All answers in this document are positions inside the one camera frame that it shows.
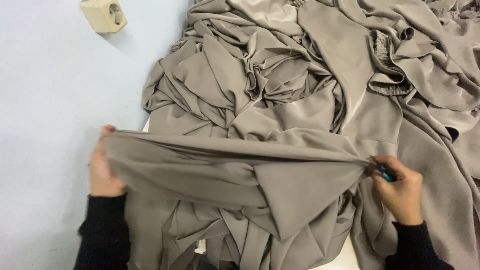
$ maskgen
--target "person's right hand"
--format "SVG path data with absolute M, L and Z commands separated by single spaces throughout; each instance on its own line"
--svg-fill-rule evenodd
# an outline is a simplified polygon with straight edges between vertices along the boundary
M 422 224 L 422 175 L 405 167 L 392 156 L 377 156 L 372 159 L 385 166 L 396 177 L 396 182 L 389 183 L 378 170 L 374 170 L 372 174 L 373 186 L 396 221 L 402 225 Z

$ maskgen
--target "person's left hand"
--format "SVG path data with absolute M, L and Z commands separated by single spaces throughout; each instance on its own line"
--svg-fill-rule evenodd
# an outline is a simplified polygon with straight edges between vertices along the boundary
M 105 125 L 101 128 L 100 139 L 95 149 L 90 154 L 90 195 L 95 197 L 117 197 L 125 194 L 126 183 L 120 179 L 107 159 L 105 149 L 102 145 L 102 138 L 115 131 L 112 125 Z

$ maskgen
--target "gathered fabric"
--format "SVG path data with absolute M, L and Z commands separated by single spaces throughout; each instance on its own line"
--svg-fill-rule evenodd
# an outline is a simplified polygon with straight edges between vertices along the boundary
M 105 138 L 130 189 L 131 262 L 184 269 L 206 240 L 217 268 L 305 270 L 350 234 L 360 268 L 383 269 L 394 219 L 364 171 L 392 155 L 424 177 L 439 257 L 479 269 L 477 12 L 460 0 L 197 0 L 144 89 L 149 132 Z

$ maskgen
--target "shiny fabric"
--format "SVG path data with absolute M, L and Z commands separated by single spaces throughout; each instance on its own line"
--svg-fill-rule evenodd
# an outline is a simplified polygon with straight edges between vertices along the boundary
M 423 174 L 436 252 L 479 268 L 477 23 L 419 0 L 198 0 L 187 18 L 143 93 L 150 133 L 105 139 L 139 269 L 186 267 L 202 239 L 217 267 L 310 269 L 349 233 L 383 269 L 397 239 L 370 155 Z

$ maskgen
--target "hand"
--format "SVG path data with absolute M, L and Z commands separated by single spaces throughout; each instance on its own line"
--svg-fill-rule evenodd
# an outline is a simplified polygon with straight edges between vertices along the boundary
M 100 139 L 90 154 L 90 195 L 95 197 L 117 197 L 125 194 L 126 183 L 112 171 L 108 163 L 102 138 L 115 131 L 112 125 L 102 126 Z
M 372 174 L 373 186 L 396 221 L 402 225 L 422 224 L 420 209 L 422 175 L 405 167 L 391 156 L 372 159 L 384 165 L 397 179 L 396 182 L 389 183 L 378 170 L 374 170 Z

